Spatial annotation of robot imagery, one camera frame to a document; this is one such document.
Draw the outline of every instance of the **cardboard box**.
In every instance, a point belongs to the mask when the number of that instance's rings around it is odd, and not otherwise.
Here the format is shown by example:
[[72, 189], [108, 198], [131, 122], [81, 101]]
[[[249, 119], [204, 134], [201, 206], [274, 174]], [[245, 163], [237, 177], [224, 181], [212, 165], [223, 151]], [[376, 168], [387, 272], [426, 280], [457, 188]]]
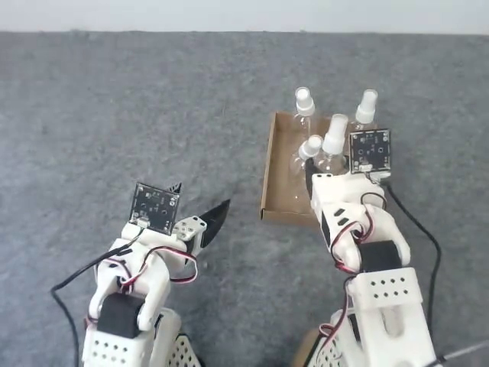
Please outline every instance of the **cardboard box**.
[[[289, 160], [300, 145], [300, 127], [293, 124], [293, 115], [277, 112], [273, 115], [268, 138], [267, 161], [260, 218], [299, 226], [318, 226], [312, 209], [300, 212], [292, 198], [289, 186]], [[329, 119], [320, 119], [314, 134], [324, 136], [329, 128]]]

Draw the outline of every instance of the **black circuit board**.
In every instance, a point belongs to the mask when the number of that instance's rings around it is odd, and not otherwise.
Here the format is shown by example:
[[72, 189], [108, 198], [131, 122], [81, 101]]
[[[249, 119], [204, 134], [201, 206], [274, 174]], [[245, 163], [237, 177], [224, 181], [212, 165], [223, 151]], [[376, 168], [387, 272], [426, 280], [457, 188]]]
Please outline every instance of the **black circuit board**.
[[171, 235], [180, 202], [180, 184], [169, 190], [136, 184], [129, 222]]
[[390, 130], [368, 130], [350, 134], [350, 172], [390, 170]]

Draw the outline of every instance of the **bottle cap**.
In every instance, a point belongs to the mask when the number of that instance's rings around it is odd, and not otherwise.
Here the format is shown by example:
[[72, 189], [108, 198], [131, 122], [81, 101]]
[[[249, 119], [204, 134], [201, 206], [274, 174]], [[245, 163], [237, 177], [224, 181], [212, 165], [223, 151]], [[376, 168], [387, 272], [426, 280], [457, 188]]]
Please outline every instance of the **bottle cap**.
[[374, 121], [375, 103], [377, 103], [378, 93], [374, 89], [364, 91], [364, 96], [355, 114], [355, 119], [361, 124], [370, 124]]
[[303, 142], [299, 148], [299, 157], [303, 161], [314, 158], [321, 149], [322, 138], [319, 135], [311, 135], [309, 139]]
[[322, 149], [328, 154], [341, 154], [345, 145], [345, 132], [348, 125], [348, 117], [337, 113], [331, 117], [329, 130], [324, 135]]
[[316, 107], [314, 106], [314, 100], [311, 97], [309, 88], [301, 86], [296, 89], [296, 106], [297, 113], [301, 116], [312, 116]]

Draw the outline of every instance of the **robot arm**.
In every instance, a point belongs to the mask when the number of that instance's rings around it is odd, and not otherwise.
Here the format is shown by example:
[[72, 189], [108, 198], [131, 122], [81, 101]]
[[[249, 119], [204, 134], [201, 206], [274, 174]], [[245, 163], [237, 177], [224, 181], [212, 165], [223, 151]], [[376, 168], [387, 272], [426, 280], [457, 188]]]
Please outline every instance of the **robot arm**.
[[[85, 367], [162, 367], [172, 358], [200, 366], [188, 338], [180, 333], [180, 317], [164, 304], [170, 282], [196, 278], [196, 256], [220, 230], [228, 207], [229, 200], [202, 216], [182, 219], [170, 234], [141, 221], [125, 225], [111, 250], [133, 243], [96, 269], [97, 289], [89, 304], [83, 348]], [[187, 265], [194, 267], [192, 276], [177, 278]]]
[[306, 365], [430, 363], [435, 352], [416, 272], [409, 267], [410, 247], [383, 209], [381, 186], [363, 174], [321, 173], [312, 175], [311, 186], [311, 206], [328, 250], [337, 267], [354, 276], [345, 283], [344, 309], [331, 319], [338, 328], [328, 325], [329, 335], [318, 338]]

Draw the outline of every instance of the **gray carpet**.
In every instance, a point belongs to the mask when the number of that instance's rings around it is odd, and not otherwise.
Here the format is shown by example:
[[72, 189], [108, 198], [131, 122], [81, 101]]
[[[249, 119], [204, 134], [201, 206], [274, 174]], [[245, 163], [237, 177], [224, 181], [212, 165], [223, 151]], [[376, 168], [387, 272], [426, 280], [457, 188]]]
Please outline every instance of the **gray carpet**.
[[[231, 197], [198, 281], [169, 305], [208, 367], [287, 365], [342, 299], [317, 231], [258, 219], [269, 114], [292, 109], [301, 85], [329, 113], [379, 91], [394, 189], [445, 249], [436, 348], [486, 337], [487, 60], [487, 37], [0, 34], [0, 365], [71, 365], [48, 290], [118, 237], [136, 180], [182, 181], [179, 217]], [[426, 298], [432, 246], [391, 212]], [[62, 292], [80, 336], [94, 290], [90, 272]]]

